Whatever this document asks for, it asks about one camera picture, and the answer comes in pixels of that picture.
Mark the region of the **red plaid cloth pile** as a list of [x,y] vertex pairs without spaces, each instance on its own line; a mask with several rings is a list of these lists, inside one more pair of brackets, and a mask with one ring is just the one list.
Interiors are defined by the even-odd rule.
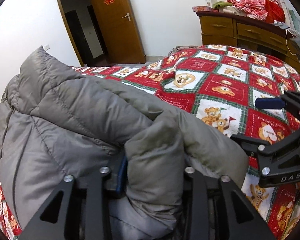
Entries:
[[266,6],[260,0],[227,0],[236,9],[245,12],[246,16],[259,21],[265,21],[268,12]]

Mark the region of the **brown wooden door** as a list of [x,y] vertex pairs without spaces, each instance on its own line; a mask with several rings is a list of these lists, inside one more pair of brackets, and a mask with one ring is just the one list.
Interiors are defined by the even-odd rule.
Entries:
[[[130,0],[115,0],[106,5],[103,0],[90,0],[101,33],[113,63],[146,62],[138,26]],[[122,18],[130,14],[131,21]]]

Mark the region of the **brown wooden dresser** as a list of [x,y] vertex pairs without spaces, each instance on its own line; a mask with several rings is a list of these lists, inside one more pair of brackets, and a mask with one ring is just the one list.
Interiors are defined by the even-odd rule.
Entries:
[[197,12],[202,44],[245,48],[274,56],[300,74],[300,58],[293,35],[275,25],[222,12]]

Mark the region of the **white wall switch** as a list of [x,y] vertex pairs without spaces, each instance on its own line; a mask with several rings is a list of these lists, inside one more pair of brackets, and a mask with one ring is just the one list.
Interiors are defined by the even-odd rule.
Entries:
[[44,49],[45,49],[45,50],[49,50],[49,49],[50,49],[50,46],[47,44],[47,45],[44,46]]

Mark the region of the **grey puffer jacket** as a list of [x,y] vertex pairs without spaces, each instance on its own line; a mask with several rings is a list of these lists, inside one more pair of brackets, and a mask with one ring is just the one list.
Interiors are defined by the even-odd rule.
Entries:
[[249,162],[235,142],[193,114],[35,50],[0,103],[0,181],[19,225],[27,226],[66,175],[85,187],[121,151],[128,185],[109,203],[115,239],[156,239],[175,229],[185,161],[238,186]]

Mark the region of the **red bag on dresser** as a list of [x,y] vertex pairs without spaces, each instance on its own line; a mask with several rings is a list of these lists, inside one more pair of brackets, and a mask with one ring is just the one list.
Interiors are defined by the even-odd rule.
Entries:
[[276,0],[259,0],[267,11],[266,19],[267,23],[274,23],[274,21],[285,22],[285,14]]

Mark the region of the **green cloth on dresser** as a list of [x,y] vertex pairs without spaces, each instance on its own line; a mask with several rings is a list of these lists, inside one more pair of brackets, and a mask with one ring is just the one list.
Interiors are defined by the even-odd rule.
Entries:
[[232,3],[231,2],[225,2],[225,1],[218,1],[218,2],[213,4],[212,8],[217,10],[219,8],[228,7],[228,6],[232,6]]

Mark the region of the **clothes pile on floor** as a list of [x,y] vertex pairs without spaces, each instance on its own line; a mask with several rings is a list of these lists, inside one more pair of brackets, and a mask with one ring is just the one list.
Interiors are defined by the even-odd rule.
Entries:
[[171,56],[172,54],[178,53],[182,50],[187,50],[187,49],[194,49],[197,48],[198,46],[177,46],[174,47],[170,52],[169,52],[169,56]]

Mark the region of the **red box on dresser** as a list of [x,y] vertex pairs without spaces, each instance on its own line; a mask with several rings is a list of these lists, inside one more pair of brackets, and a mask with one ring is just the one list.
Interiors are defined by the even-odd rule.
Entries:
[[218,12],[218,9],[213,9],[208,6],[195,6],[192,7],[193,12]]

